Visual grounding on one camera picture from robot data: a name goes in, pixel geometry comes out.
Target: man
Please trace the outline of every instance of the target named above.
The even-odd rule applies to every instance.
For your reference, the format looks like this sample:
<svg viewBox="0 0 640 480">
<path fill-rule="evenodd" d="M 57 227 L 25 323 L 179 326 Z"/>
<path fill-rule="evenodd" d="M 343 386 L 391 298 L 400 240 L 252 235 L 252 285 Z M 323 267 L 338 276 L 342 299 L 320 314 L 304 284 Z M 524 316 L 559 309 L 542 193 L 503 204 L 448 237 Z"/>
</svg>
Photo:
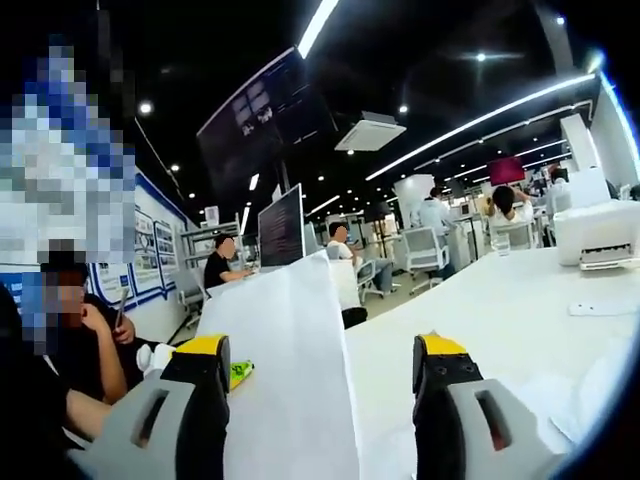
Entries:
<svg viewBox="0 0 640 480">
<path fill-rule="evenodd" d="M 34 354 L 33 332 L 24 332 L 18 308 L 0 284 L 0 412 L 3 427 L 12 432 L 2 458 L 25 478 L 86 478 L 65 452 L 78 448 L 63 425 L 93 440 L 102 432 L 111 407 L 73 390 L 44 358 Z M 24 457 L 28 445 L 29 458 Z"/>
<path fill-rule="evenodd" d="M 348 235 L 349 232 L 342 223 L 332 223 L 329 225 L 329 236 L 331 239 L 327 244 L 327 248 L 335 248 L 338 252 L 338 258 L 341 260 L 351 260 L 357 272 L 364 261 L 353 248 L 346 244 Z M 376 271 L 373 283 L 378 290 L 388 295 L 393 288 L 393 262 L 383 258 L 376 258 L 373 261 Z"/>
<path fill-rule="evenodd" d="M 420 209 L 413 221 L 413 227 L 431 227 L 438 237 L 438 241 L 442 245 L 447 243 L 446 236 L 449 232 L 454 231 L 457 225 L 451 220 L 449 208 L 442 201 L 440 187 L 433 187 L 429 196 L 420 204 Z M 437 272 L 437 275 L 446 280 L 455 273 L 455 268 L 449 261 L 442 270 Z"/>
<path fill-rule="evenodd" d="M 215 239 L 215 250 L 207 259 L 207 265 L 204 267 L 204 288 L 217 287 L 227 282 L 234 282 L 248 277 L 253 272 L 249 270 L 241 270 L 232 272 L 229 268 L 229 260 L 236 253 L 236 244 L 233 237 L 222 234 Z"/>
<path fill-rule="evenodd" d="M 143 379 L 136 356 L 144 344 L 131 320 L 97 296 L 85 292 L 89 270 L 84 263 L 42 264 L 49 304 L 57 304 L 60 326 L 57 349 L 49 358 L 70 387 L 109 405 L 124 397 Z"/>
</svg>

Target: wall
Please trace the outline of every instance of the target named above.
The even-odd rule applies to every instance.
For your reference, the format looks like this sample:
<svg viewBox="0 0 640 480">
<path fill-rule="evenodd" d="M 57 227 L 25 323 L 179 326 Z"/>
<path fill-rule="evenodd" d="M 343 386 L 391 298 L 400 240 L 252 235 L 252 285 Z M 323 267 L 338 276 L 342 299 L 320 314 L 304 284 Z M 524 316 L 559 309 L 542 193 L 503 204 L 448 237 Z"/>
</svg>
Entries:
<svg viewBox="0 0 640 480">
<path fill-rule="evenodd" d="M 606 79 L 600 86 L 591 135 L 607 180 L 618 187 L 640 183 L 640 160 L 632 126 Z"/>
</svg>

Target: paper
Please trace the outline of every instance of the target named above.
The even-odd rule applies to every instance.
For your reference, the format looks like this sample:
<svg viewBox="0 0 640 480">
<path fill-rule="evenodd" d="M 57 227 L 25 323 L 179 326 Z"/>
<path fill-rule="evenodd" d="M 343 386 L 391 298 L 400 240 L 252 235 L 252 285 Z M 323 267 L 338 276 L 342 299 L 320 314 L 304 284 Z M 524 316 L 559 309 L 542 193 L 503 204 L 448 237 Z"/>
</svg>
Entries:
<svg viewBox="0 0 640 480">
<path fill-rule="evenodd" d="M 225 479 L 361 478 L 344 325 L 326 253 L 222 289 L 205 303 L 196 336 L 218 333 L 229 335 L 232 362 L 256 365 L 228 397 Z"/>
</svg>

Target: white chair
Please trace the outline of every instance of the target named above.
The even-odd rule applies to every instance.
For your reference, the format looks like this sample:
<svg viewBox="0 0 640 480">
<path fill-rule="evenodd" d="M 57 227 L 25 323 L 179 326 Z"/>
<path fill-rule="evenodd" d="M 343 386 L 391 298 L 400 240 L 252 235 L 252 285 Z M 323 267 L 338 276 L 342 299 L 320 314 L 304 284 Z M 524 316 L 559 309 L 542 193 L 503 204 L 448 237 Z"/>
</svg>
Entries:
<svg viewBox="0 0 640 480">
<path fill-rule="evenodd" d="M 451 261 L 444 237 L 438 237 L 431 227 L 405 230 L 402 237 L 407 251 L 407 269 L 414 278 L 416 271 L 442 270 Z M 427 285 L 432 288 L 441 282 L 440 278 L 430 277 L 429 280 L 413 287 L 409 295 Z"/>
<path fill-rule="evenodd" d="M 513 225 L 500 225 L 492 228 L 491 238 L 496 235 L 509 235 L 509 245 L 512 250 L 528 250 L 535 248 L 533 238 L 533 223 L 514 223 Z"/>
</svg>

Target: hand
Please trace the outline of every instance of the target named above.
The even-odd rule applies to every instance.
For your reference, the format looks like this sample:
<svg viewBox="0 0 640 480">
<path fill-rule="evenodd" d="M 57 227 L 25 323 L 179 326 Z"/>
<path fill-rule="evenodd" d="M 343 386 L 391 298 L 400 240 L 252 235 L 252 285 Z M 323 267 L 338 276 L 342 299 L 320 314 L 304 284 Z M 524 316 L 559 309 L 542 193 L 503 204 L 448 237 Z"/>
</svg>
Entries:
<svg viewBox="0 0 640 480">
<path fill-rule="evenodd" d="M 108 332 L 110 330 L 109 324 L 107 324 L 107 321 L 100 311 L 89 303 L 82 305 L 82 323 L 96 333 L 103 333 L 105 330 Z"/>
<path fill-rule="evenodd" d="M 133 322 L 129 320 L 129 317 L 122 315 L 122 322 L 120 326 L 113 331 L 113 337 L 116 343 L 121 343 L 122 345 L 133 342 L 133 339 L 136 338 L 136 327 L 133 325 Z"/>
</svg>

